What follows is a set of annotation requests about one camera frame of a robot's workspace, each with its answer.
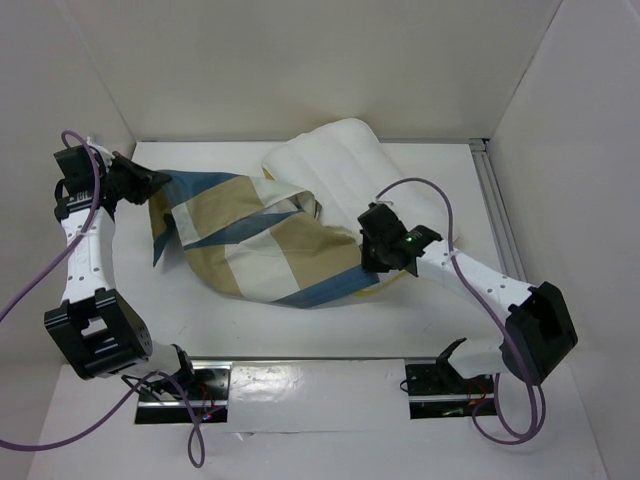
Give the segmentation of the blue tan white pillowcase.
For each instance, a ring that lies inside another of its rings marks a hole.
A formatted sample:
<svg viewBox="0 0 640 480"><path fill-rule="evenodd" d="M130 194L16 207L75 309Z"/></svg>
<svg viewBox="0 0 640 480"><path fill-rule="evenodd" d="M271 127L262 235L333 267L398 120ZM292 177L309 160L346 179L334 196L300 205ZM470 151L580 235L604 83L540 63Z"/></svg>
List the blue tan white pillowcase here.
<svg viewBox="0 0 640 480"><path fill-rule="evenodd" d="M361 266L355 234L321 222L312 192L269 177L168 171L148 200L153 259L178 239L194 274L216 292L308 309L379 282Z"/></svg>

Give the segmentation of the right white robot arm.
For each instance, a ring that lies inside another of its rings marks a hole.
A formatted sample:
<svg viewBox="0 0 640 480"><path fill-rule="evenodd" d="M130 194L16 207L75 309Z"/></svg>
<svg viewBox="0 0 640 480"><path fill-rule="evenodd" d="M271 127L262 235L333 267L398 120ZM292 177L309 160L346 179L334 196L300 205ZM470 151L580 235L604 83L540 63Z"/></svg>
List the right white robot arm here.
<svg viewBox="0 0 640 480"><path fill-rule="evenodd" d="M393 210L371 203L358 217L365 270L406 271L433 281L470 302L497 324L500 336L456 340L440 355L436 379L448 392L471 378L509 372L541 385L577 345L578 337L561 291L499 273L462 253L423 225L407 229Z"/></svg>

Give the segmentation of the white pillow yellow trim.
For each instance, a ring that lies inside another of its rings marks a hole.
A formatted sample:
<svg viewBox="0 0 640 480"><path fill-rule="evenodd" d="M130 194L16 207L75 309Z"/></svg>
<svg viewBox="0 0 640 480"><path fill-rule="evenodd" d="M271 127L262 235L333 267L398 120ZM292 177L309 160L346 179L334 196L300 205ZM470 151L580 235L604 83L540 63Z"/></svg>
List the white pillow yellow trim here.
<svg viewBox="0 0 640 480"><path fill-rule="evenodd" d="M406 178L371 128L356 118L339 120L298 135L271 150L262 168L276 181L310 191L325 226L341 227L362 244L357 218L388 185ZM437 192L405 183L383 195L407 230L424 225L448 235L446 206Z"/></svg>

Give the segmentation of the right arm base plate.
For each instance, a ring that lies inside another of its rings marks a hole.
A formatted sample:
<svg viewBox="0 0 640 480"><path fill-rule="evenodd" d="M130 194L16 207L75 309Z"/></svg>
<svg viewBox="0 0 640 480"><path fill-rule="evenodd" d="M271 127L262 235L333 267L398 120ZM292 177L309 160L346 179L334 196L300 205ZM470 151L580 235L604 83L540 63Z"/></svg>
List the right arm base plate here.
<svg viewBox="0 0 640 480"><path fill-rule="evenodd" d="M434 359L406 363L399 388L408 397L412 420L497 415L492 376L464 379Z"/></svg>

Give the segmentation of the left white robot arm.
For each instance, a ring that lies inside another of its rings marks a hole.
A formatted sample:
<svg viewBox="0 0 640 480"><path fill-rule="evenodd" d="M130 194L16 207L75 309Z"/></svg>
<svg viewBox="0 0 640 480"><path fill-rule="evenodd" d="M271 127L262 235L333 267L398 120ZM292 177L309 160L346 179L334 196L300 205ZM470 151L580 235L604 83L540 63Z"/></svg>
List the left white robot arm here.
<svg viewBox="0 0 640 480"><path fill-rule="evenodd" d="M44 315L47 332L84 380L149 375L151 391L189 397L198 377L191 360L175 344L153 342L143 319L116 289L112 258L118 202L142 205L170 176L119 153L104 161L94 147L68 147L54 158L63 174L54 215L72 250L61 304Z"/></svg>

